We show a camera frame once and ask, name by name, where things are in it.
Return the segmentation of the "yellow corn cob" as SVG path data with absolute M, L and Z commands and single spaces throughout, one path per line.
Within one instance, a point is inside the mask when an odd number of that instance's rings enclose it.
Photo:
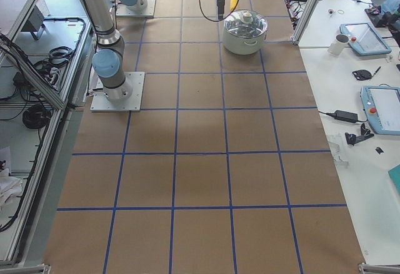
M 232 12 L 236 9 L 238 0 L 230 0 L 229 2 L 229 11 Z

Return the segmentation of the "glass pot lid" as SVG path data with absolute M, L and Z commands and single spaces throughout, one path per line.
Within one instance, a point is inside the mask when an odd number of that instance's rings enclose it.
M 268 30 L 268 22 L 259 13 L 251 10 L 237 10 L 224 20 L 225 30 L 239 38 L 252 39 Z

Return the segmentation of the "white steel cooking pot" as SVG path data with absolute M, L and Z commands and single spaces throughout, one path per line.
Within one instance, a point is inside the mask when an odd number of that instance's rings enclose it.
M 268 22 L 256 11 L 240 9 L 225 20 L 222 31 L 224 47 L 238 55 L 250 55 L 260 50 L 266 40 Z

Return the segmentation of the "white mug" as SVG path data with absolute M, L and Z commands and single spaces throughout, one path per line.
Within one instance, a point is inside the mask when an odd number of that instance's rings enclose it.
M 327 51 L 333 56 L 339 56 L 348 42 L 349 36 L 347 34 L 337 34 Z

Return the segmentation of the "upper blue teach pendant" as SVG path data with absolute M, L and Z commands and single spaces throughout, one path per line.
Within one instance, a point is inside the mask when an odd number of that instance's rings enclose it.
M 349 46 L 360 56 L 389 54 L 392 51 L 370 23 L 341 24 L 339 30 L 349 37 Z

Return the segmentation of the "blue teach pendant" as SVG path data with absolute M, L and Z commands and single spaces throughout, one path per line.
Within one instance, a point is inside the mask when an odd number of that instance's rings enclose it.
M 399 136 L 399 88 L 363 86 L 360 98 L 375 133 Z
M 370 23 L 341 24 L 339 30 L 349 37 L 349 46 L 360 56 L 389 54 L 392 51 Z

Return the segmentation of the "black round small object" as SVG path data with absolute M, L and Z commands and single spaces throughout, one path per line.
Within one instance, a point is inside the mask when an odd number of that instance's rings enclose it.
M 358 81 L 367 81 L 367 80 L 370 80 L 372 78 L 371 72 L 366 70 L 366 69 L 355 70 L 355 71 L 352 72 L 352 75 Z

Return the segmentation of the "black power adapter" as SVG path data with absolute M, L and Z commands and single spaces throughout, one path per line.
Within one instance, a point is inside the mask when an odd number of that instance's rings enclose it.
M 334 119 L 339 121 L 345 121 L 347 123 L 357 123 L 359 121 L 358 115 L 356 113 L 351 113 L 342 110 L 336 110 L 334 112 Z

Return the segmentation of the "grey box on stand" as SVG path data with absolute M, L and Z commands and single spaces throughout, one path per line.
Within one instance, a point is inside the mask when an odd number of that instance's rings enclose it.
M 29 32 L 33 39 L 37 41 L 42 36 L 45 28 L 44 16 L 39 8 L 34 6 L 21 31 Z

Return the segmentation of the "clear acrylic piece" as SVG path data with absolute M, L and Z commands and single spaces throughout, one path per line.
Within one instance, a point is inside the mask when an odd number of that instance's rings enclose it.
M 347 168 L 349 166 L 349 158 L 346 153 L 346 144 L 340 134 L 326 135 L 329 148 L 336 166 Z

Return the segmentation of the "lower blue teach pendant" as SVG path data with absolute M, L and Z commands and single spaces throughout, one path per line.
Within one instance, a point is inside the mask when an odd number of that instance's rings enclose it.
M 363 86 L 360 98 L 375 133 L 399 136 L 399 88 Z

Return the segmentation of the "teal notebook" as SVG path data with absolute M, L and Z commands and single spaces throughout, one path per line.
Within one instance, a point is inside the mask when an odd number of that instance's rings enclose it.
M 397 191 L 400 194 L 400 165 L 397 165 L 388 171 L 388 175 Z

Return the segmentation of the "aluminium frame post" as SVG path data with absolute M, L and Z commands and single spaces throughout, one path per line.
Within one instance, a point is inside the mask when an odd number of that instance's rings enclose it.
M 292 36 L 292 43 L 298 45 L 313 15 L 319 0 L 307 0 L 302 16 L 297 23 Z

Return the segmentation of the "black bracket part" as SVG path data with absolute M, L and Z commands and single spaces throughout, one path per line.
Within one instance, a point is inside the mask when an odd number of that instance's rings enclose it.
M 360 126 L 360 135 L 357 136 L 352 133 L 345 133 L 344 135 L 346 143 L 350 146 L 354 146 L 355 144 L 358 144 L 360 142 L 363 142 L 365 140 L 374 137 L 374 134 L 371 133 L 371 130 L 367 128 L 364 123 Z

